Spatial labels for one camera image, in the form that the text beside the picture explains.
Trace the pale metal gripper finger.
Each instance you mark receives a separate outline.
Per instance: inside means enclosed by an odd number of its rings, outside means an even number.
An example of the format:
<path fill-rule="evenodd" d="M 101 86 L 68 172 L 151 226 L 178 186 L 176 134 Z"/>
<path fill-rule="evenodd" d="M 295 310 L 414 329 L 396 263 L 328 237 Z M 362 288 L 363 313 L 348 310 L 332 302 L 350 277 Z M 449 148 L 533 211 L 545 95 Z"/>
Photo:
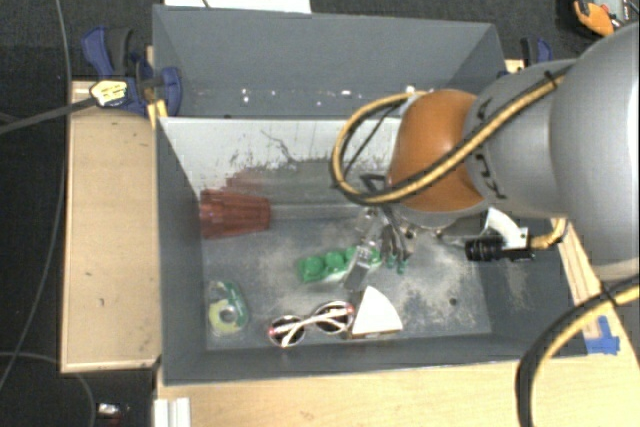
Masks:
<path fill-rule="evenodd" d="M 343 277 L 343 287 L 350 292 L 358 291 L 369 272 L 381 265 L 382 257 L 374 243 L 364 243 L 350 248 L 347 255 L 350 259 Z"/>
<path fill-rule="evenodd" d="M 376 246 L 384 228 L 384 217 L 378 210 L 363 210 L 357 217 L 355 231 L 359 246 Z"/>

